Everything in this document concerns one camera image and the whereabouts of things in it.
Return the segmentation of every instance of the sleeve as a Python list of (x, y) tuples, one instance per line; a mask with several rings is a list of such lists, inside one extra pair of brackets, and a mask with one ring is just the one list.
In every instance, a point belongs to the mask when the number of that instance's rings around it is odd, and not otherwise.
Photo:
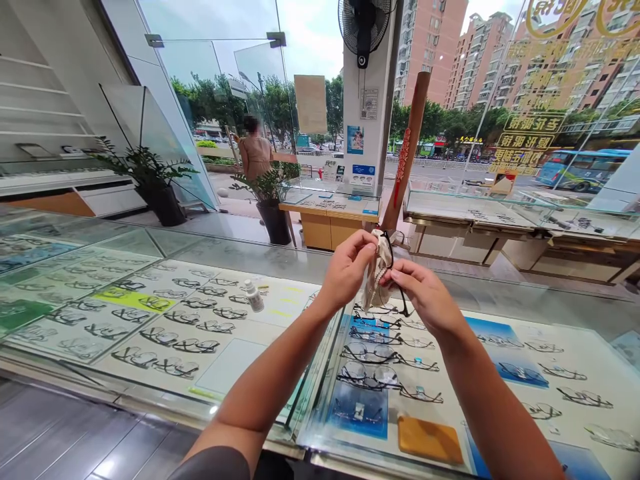
[(180, 465), (169, 480), (251, 480), (249, 464), (231, 447), (204, 449)]
[(242, 139), (240, 140), (240, 142), (238, 142), (238, 150), (240, 150), (240, 157), (242, 158), (242, 171), (245, 173), (245, 175), (249, 174), (249, 154), (247, 153), (247, 148), (245, 146), (245, 143), (242, 141)]

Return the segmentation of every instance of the beige dress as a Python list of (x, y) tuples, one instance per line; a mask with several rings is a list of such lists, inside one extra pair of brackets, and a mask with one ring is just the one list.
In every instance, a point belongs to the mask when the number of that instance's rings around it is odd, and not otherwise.
[(269, 140), (261, 137), (242, 138), (238, 143), (238, 149), (242, 156), (242, 168), (249, 180), (254, 180), (271, 170), (273, 152)]

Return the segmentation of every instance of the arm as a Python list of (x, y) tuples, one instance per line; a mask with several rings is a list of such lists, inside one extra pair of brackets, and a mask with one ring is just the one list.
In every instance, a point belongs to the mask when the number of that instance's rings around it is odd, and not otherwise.
[(564, 479), (547, 440), (502, 380), (438, 277), (413, 262), (398, 260), (381, 283), (390, 281), (405, 290), (436, 338), (451, 384), (492, 478)]
[(244, 142), (238, 141), (238, 150), (240, 150), (240, 157), (242, 158), (242, 171), (247, 176), (249, 174), (249, 154)]
[(253, 476), (269, 429), (329, 320), (360, 288), (376, 244), (372, 234), (360, 230), (338, 246), (314, 302), (240, 376), (185, 460), (209, 447), (228, 446), (246, 458)]

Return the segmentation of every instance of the black plant pot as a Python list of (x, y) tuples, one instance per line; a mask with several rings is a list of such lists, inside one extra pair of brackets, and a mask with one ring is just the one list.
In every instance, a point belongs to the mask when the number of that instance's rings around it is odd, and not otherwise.
[(256, 204), (258, 212), (262, 220), (265, 222), (265, 227), (269, 233), (269, 241), (274, 245), (288, 245), (291, 243), (291, 236), (289, 234), (289, 226), (287, 224), (287, 217), (285, 212), (280, 210), (279, 204), (275, 205), (261, 205)]
[(178, 200), (176, 200), (171, 187), (158, 190), (143, 190), (138, 187), (135, 190), (142, 197), (142, 200), (147, 202), (163, 227), (174, 227), (187, 221), (185, 214), (178, 206)]

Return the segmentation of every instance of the red decoration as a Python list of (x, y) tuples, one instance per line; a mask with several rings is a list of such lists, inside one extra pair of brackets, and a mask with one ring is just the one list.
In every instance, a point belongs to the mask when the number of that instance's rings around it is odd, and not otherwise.
[(402, 148), (400, 149), (400, 156), (398, 158), (398, 173), (395, 174), (395, 192), (393, 193), (393, 208), (396, 208), (398, 203), (398, 191), (400, 190), (400, 182), (402, 177), (405, 176), (405, 165), (407, 164), (407, 157), (409, 156), (409, 137), (411, 136), (411, 129), (405, 130), (405, 136), (402, 139)]

